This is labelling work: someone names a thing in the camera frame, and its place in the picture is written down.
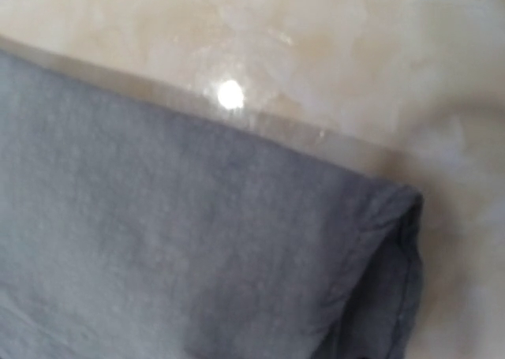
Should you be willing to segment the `grey long sleeve shirt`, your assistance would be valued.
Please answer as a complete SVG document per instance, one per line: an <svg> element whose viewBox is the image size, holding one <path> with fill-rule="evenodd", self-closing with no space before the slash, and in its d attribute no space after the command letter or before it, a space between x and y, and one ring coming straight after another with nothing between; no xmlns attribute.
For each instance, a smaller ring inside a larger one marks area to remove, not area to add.
<svg viewBox="0 0 505 359"><path fill-rule="evenodd" d="M4 358L402 358L422 207L1 56Z"/></svg>

